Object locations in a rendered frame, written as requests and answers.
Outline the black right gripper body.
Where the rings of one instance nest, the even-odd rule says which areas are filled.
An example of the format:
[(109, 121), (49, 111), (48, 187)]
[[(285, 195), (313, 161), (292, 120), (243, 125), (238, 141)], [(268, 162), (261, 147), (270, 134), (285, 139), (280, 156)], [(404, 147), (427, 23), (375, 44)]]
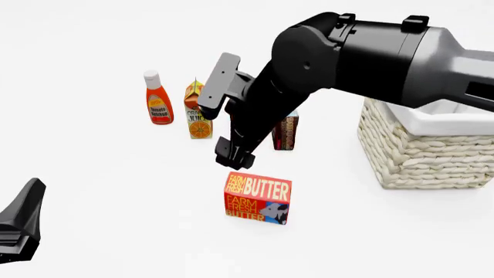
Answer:
[(247, 152), (239, 146), (235, 146), (227, 138), (220, 137), (215, 145), (215, 161), (222, 166), (230, 167), (235, 170), (241, 168), (249, 169), (252, 167), (255, 155)]

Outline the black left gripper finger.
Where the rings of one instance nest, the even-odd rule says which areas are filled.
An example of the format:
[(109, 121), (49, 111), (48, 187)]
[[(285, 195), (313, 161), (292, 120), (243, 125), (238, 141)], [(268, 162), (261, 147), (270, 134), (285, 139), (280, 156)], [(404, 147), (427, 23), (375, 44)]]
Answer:
[(0, 212), (0, 231), (21, 231), (40, 235), (40, 210), (46, 185), (38, 178), (29, 180), (14, 200)]

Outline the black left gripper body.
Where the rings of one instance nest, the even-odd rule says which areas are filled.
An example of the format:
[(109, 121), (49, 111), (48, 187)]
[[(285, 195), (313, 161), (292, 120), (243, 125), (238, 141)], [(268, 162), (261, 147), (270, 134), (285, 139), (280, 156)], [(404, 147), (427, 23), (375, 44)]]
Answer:
[(30, 261), (38, 247), (38, 236), (14, 226), (0, 224), (0, 264)]

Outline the red butter box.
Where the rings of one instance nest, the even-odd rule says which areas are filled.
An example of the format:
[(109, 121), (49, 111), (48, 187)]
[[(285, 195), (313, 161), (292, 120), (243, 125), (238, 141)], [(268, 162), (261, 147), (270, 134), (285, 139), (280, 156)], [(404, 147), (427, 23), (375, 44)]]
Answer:
[(290, 180), (232, 171), (224, 187), (225, 214), (285, 225), (291, 191)]

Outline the woven cream basket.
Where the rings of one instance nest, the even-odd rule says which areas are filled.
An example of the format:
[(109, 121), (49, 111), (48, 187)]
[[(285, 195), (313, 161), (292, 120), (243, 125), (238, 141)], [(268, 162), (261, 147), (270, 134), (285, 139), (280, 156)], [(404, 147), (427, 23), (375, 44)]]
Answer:
[(494, 178), (494, 136), (416, 136), (373, 99), (357, 135), (386, 189), (481, 188)]

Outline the white cloth basket liner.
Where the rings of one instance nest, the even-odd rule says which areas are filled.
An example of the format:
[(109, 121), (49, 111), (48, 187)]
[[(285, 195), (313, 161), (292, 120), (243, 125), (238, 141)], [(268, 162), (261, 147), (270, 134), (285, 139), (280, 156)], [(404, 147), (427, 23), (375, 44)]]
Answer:
[(439, 100), (415, 109), (383, 101), (377, 106), (414, 136), (494, 136), (494, 113), (454, 101)]

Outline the orange juice carton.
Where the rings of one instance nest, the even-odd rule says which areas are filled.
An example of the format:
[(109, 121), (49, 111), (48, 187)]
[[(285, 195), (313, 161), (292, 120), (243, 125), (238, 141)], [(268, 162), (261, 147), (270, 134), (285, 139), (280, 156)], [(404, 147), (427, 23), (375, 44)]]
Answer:
[(203, 87), (202, 83), (195, 80), (185, 91), (184, 108), (192, 139), (212, 138), (213, 122), (204, 118), (198, 105), (198, 97), (201, 96)]

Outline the dark brown chocolate carton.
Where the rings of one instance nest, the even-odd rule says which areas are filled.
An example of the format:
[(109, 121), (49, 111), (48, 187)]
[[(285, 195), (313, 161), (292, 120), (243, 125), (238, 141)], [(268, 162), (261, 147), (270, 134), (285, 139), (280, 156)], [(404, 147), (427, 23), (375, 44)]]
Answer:
[(294, 149), (298, 122), (299, 115), (294, 110), (272, 129), (274, 150), (291, 151)]

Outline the red ketchup bottle white cap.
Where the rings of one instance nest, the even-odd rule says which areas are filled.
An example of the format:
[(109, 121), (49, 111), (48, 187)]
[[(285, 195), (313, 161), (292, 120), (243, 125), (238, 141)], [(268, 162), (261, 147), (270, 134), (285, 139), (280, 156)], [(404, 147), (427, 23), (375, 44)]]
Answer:
[(157, 70), (144, 73), (147, 87), (147, 110), (153, 124), (171, 124), (174, 120), (173, 108), (166, 90), (161, 85)]

